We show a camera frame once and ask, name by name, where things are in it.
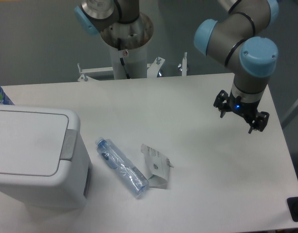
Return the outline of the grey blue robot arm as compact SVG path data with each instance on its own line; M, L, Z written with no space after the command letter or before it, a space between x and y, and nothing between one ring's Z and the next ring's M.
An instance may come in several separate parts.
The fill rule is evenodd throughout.
M223 116L233 112L251 131L263 131L269 113L258 105L273 74L278 48L258 33L277 18L275 0L222 0L228 12L223 22L203 21L194 35L194 46L234 74L230 93L222 90L214 107ZM148 78L147 45L153 23L141 13L137 0L84 0L74 9L76 18L90 35L99 34L112 56L115 79Z

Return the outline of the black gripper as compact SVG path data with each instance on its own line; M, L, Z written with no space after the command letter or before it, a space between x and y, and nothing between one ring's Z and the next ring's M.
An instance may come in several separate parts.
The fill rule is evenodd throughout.
M220 112L223 118L227 112L233 112L246 119L252 131L263 132L269 120L268 112L258 112L257 107L260 102L260 93L248 94L238 90L232 90L230 97L225 90L221 90L215 98L213 106Z

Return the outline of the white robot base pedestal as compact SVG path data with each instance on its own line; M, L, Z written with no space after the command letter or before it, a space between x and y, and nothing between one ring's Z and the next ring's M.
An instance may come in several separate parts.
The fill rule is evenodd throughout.
M153 31L151 19L140 13L136 21L117 22L100 33L109 48L115 80L147 77L147 51Z

